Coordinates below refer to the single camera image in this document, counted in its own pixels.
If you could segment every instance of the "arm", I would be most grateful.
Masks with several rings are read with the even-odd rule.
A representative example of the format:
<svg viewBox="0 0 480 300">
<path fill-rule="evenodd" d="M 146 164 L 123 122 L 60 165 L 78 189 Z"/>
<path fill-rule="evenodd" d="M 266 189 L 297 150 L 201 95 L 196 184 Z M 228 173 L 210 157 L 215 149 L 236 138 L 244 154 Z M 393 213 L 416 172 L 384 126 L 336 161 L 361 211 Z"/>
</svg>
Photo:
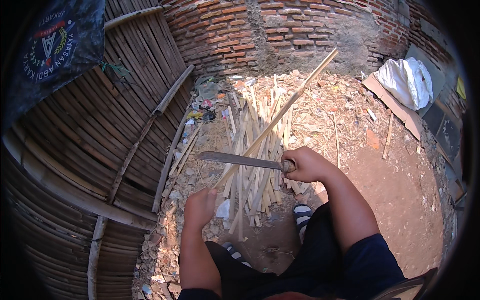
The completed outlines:
<svg viewBox="0 0 480 300">
<path fill-rule="evenodd" d="M 187 199 L 180 245 L 180 282 L 182 289 L 209 289 L 221 297 L 220 273 L 202 239 L 202 228 L 213 217 L 216 194 L 216 190 L 209 192 L 204 188 Z"/>
<path fill-rule="evenodd" d="M 367 201 L 343 172 L 308 147 L 285 151 L 282 160 L 291 159 L 296 170 L 282 177 L 319 181 L 328 193 L 336 236 L 343 253 L 356 242 L 380 233 L 377 220 Z"/>
</svg>

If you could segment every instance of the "foot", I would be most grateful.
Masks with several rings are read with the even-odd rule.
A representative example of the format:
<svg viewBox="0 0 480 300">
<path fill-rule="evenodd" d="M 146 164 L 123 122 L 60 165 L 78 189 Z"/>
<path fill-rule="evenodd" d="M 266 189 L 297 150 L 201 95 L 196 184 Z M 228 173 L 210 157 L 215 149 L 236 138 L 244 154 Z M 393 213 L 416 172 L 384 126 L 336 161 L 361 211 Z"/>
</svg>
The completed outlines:
<svg viewBox="0 0 480 300">
<path fill-rule="evenodd" d="M 242 264 L 246 265 L 247 267 L 252 267 L 244 258 L 243 256 L 240 254 L 240 252 L 237 251 L 237 249 L 235 249 L 235 247 L 233 247 L 232 243 L 230 242 L 226 242 L 225 244 L 222 245 L 223 248 L 225 248 L 229 253 L 230 255 L 236 259 L 237 261 L 241 262 Z"/>
<path fill-rule="evenodd" d="M 293 218 L 295 224 L 297 224 L 297 229 L 299 231 L 300 243 L 303 245 L 303 238 L 305 237 L 305 230 L 307 229 L 307 224 L 310 218 L 312 217 L 312 209 L 305 204 L 298 204 L 293 207 Z"/>
</svg>

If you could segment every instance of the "machete handle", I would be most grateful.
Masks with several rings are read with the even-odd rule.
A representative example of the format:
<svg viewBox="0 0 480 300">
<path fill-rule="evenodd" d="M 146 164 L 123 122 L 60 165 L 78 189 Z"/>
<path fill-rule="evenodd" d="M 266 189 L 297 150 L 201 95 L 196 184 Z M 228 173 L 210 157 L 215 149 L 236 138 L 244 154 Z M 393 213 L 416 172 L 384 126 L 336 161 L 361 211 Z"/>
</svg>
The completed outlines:
<svg viewBox="0 0 480 300">
<path fill-rule="evenodd" d="M 282 165 L 283 165 L 282 172 L 284 173 L 290 173 L 296 170 L 295 163 L 293 162 L 293 160 L 285 159 Z"/>
</svg>

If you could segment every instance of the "bamboo wall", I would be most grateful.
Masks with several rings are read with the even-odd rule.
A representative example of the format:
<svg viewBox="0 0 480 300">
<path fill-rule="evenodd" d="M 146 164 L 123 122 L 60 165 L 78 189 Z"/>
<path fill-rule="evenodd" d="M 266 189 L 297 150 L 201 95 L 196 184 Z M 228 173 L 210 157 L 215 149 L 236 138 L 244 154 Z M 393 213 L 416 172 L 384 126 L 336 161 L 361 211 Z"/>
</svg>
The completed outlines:
<svg viewBox="0 0 480 300">
<path fill-rule="evenodd" d="M 107 0 L 106 21 L 158 6 Z M 99 211 L 110 218 L 100 252 L 98 299 L 131 299 L 134 266 L 168 147 L 190 99 L 187 79 L 141 142 L 116 194 L 106 196 L 150 114 L 186 66 L 162 13 L 106 32 L 104 62 L 30 110 L 3 138 L 14 229 L 58 299 L 87 299 L 90 244 Z"/>
</svg>

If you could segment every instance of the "green string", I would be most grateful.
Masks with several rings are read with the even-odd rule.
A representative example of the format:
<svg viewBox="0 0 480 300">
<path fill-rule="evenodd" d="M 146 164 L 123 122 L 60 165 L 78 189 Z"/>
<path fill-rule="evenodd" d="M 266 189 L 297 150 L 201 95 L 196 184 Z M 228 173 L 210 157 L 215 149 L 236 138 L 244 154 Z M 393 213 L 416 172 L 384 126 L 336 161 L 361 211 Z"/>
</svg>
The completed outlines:
<svg viewBox="0 0 480 300">
<path fill-rule="evenodd" d="M 106 63 L 104 61 L 101 61 L 100 64 L 102 65 L 102 72 L 105 72 L 105 68 L 107 66 L 111 67 L 115 72 L 117 72 L 118 74 L 120 74 L 122 77 L 126 76 L 127 73 L 130 73 L 129 70 L 121 67 L 121 66 L 116 66 L 116 65 L 111 65 L 109 63 Z"/>
</svg>

